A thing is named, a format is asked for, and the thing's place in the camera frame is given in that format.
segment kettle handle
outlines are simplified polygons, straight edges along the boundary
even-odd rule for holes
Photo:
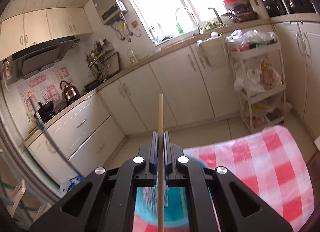
[[[63,89],[63,88],[62,88],[62,85],[61,85],[63,82],[65,82],[65,83],[67,84],[67,86],[70,85],[70,83],[66,82],[65,80],[62,80],[62,81],[60,82],[60,89],[61,89],[61,90]]]

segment green bottle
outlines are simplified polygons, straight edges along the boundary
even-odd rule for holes
[[[181,28],[181,26],[180,26],[178,21],[177,21],[176,27],[178,28],[179,35],[183,35],[184,31],[182,30],[182,28]]]

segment countertop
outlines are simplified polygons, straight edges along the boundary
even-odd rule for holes
[[[225,27],[221,27],[216,29],[215,31],[217,33],[228,33],[228,32],[233,32],[234,30],[237,29],[244,29],[244,28],[250,28],[258,25],[265,25],[265,24],[270,24],[270,23],[279,23],[279,22],[284,22],[284,21],[308,21],[308,22],[315,22],[315,23],[320,23],[320,15],[316,13],[301,13],[301,14],[291,14],[291,15],[283,15],[283,16],[277,16],[273,17],[270,19],[259,19],[259,20],[254,20],[254,21],[249,21],[249,22],[243,22],[239,24],[233,24],[233,25],[228,25]],[[183,47],[186,47],[188,45],[191,45],[198,40],[206,40],[210,37],[211,31],[196,35],[187,39],[184,39],[182,41],[179,41],[177,43],[174,43],[168,47],[165,47],[161,49],[159,52],[153,53],[141,60],[139,60],[136,64],[129,66],[119,72],[117,75],[113,76],[112,78],[108,79],[104,83],[102,83],[100,86],[98,86],[96,89],[92,90],[91,92],[87,93],[86,95],[82,96],[79,98],[77,101],[72,103],[70,106],[67,106],[65,109],[63,109],[61,112],[56,114],[52,119],[50,119],[47,123],[45,123],[45,127],[49,128],[54,122],[56,122],[59,118],[61,118],[64,114],[69,112],[71,109],[73,109],[75,106],[79,105],[81,102],[85,101],[87,98],[90,96],[94,95],[97,93],[99,90],[103,89],[110,83],[118,80],[119,78],[123,77],[124,75],[128,74],[129,72],[155,60],[158,59],[170,52],[173,52],[175,50],[181,49]],[[24,142],[25,147],[28,147],[39,135],[41,135],[42,131],[37,130],[35,133],[30,135],[26,141]]]

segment red and white tablecloth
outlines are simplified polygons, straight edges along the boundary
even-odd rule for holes
[[[184,150],[209,168],[227,167],[252,191],[284,217],[297,232],[314,210],[311,181],[301,152],[290,132],[274,126],[250,136]],[[135,215],[133,232],[157,227]],[[166,232],[187,232],[171,228]]]

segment range hood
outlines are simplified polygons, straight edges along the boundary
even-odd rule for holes
[[[45,41],[18,51],[7,58],[11,65],[13,81],[27,79],[46,70],[64,58],[75,43],[74,36]]]

